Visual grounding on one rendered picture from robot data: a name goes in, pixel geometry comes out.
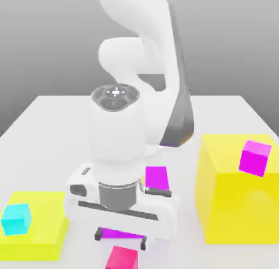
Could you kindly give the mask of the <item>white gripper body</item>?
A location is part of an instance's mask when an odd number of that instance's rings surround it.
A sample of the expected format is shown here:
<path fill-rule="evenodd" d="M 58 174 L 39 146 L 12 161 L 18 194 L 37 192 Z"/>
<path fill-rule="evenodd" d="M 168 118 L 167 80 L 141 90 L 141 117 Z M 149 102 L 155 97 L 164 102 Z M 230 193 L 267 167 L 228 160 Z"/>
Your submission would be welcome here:
<path fill-rule="evenodd" d="M 66 217 L 75 223 L 88 223 L 108 229 L 170 240 L 177 228 L 177 208 L 171 198 L 141 195 L 130 209 L 111 211 L 100 203 L 89 202 L 67 193 L 64 197 Z"/>

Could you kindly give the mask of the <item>small pink cube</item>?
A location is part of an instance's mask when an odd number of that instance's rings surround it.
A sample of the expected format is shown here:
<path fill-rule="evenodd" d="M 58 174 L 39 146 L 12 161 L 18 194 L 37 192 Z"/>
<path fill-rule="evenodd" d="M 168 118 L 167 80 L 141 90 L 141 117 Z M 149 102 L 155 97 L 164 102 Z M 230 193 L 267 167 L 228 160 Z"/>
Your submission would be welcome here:
<path fill-rule="evenodd" d="M 138 251 L 114 246 L 105 269 L 138 269 Z"/>

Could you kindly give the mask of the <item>small cyan cube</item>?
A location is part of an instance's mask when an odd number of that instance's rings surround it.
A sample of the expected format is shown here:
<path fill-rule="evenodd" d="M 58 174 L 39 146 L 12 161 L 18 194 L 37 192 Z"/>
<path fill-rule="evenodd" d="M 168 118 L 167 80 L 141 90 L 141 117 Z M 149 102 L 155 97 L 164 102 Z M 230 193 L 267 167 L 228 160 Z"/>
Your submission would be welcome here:
<path fill-rule="evenodd" d="M 31 221 L 29 204 L 7 205 L 1 217 L 1 225 L 6 236 L 28 234 Z"/>

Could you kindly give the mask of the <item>small magenta cube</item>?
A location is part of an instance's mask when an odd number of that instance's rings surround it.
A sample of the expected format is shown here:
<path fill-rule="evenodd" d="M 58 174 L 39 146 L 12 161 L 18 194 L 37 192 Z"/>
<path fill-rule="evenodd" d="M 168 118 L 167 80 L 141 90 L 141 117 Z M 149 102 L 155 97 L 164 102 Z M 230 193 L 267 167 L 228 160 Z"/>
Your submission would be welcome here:
<path fill-rule="evenodd" d="M 271 145 L 247 140 L 241 152 L 239 170 L 263 177 L 271 148 Z"/>

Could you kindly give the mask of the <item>large magenta box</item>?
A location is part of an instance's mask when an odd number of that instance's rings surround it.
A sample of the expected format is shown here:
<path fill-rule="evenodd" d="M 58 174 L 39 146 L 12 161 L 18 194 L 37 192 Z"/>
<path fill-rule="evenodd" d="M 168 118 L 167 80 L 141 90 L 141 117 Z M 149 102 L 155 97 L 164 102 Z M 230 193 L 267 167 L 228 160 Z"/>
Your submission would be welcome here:
<path fill-rule="evenodd" d="M 167 168 L 165 166 L 147 166 L 145 169 L 144 186 L 159 190 L 169 190 Z M 137 235 L 129 232 L 101 228 L 101 238 L 107 239 L 128 239 L 143 238 L 143 235 Z"/>

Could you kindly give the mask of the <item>large lime box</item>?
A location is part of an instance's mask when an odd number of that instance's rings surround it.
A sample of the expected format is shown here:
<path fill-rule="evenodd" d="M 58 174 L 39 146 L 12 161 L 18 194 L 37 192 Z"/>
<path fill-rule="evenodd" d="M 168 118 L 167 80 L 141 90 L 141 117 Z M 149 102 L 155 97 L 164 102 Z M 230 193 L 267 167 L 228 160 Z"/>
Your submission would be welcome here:
<path fill-rule="evenodd" d="M 13 192 L 0 205 L 0 261 L 59 260 L 69 220 L 64 213 L 65 192 Z M 1 217 L 10 204 L 29 204 L 32 221 L 28 234 L 6 236 Z"/>

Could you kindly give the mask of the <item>large yellow box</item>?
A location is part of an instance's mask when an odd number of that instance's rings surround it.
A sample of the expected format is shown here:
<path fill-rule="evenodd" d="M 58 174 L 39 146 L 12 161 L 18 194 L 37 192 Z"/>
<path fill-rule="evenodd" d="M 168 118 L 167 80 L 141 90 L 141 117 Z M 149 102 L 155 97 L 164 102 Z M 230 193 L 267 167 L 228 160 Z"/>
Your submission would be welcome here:
<path fill-rule="evenodd" d="M 248 141 L 271 147 L 262 177 L 239 170 Z M 195 204 L 207 244 L 279 244 L 279 145 L 268 134 L 202 134 Z"/>

